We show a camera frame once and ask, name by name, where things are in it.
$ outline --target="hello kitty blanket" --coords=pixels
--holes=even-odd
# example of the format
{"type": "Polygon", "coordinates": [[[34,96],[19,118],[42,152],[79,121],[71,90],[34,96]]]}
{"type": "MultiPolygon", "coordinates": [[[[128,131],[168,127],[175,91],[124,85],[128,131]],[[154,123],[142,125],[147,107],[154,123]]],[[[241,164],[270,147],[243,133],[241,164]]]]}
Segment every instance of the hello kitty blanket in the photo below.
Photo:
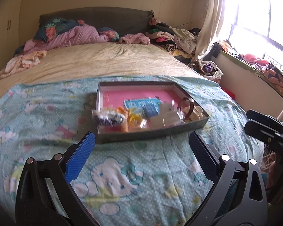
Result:
{"type": "MultiPolygon", "coordinates": [[[[244,133],[245,112],[209,80],[122,76],[16,85],[0,99],[0,203],[12,217],[26,159],[64,153],[91,130],[91,109],[103,81],[177,82],[211,116],[197,130],[207,143],[236,161],[261,161],[263,144],[244,133]]],[[[96,145],[71,184],[101,225],[183,225],[212,186],[189,147],[189,133],[96,145]]]]}

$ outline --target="window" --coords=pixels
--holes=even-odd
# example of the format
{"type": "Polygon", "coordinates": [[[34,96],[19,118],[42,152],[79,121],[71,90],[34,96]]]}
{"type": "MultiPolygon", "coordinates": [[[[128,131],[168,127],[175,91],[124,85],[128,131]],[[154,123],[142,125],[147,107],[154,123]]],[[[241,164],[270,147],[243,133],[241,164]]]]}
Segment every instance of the window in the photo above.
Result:
{"type": "Polygon", "coordinates": [[[283,70],[283,0],[227,0],[223,33],[239,53],[283,70]]]}

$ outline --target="box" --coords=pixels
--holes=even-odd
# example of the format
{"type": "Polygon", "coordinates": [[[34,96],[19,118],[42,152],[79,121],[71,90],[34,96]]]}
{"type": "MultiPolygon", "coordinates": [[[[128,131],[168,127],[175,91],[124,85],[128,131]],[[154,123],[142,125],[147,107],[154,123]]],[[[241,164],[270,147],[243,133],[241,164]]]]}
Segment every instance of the box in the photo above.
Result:
{"type": "MultiPolygon", "coordinates": [[[[159,97],[163,102],[174,100],[175,107],[184,98],[193,98],[181,86],[175,82],[101,82],[97,89],[96,110],[113,106],[117,108],[124,105],[124,100],[136,98],[159,97]]],[[[166,127],[161,129],[141,129],[136,132],[122,133],[109,132],[103,127],[95,127],[97,143],[120,142],[129,140],[144,140],[164,137],[170,134],[178,134],[195,130],[203,127],[209,119],[209,115],[202,109],[203,118],[197,121],[191,121],[186,124],[166,127]]]]}

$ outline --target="blue floral pillow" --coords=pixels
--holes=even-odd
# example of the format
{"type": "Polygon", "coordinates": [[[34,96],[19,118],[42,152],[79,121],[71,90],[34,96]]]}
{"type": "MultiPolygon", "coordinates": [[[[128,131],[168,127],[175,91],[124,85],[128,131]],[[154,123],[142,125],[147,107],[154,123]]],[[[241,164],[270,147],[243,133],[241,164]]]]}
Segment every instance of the blue floral pillow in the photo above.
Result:
{"type": "Polygon", "coordinates": [[[99,34],[105,34],[110,38],[111,42],[119,41],[119,34],[109,27],[103,27],[97,30],[99,34]]]}
{"type": "Polygon", "coordinates": [[[66,20],[62,18],[52,18],[45,23],[36,33],[34,39],[49,42],[60,34],[63,34],[72,28],[84,24],[83,20],[66,20]]]}

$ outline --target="dark gray headboard cover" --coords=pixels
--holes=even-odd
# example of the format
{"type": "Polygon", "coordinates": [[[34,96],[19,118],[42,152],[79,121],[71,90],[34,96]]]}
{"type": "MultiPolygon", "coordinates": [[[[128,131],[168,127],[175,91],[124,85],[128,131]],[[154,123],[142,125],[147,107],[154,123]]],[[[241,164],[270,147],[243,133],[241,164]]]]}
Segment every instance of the dark gray headboard cover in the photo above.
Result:
{"type": "Polygon", "coordinates": [[[83,7],[42,14],[40,27],[53,17],[64,19],[83,19],[88,25],[99,29],[109,27],[120,36],[126,34],[145,33],[149,29],[149,20],[154,16],[152,11],[122,7],[83,7]]]}

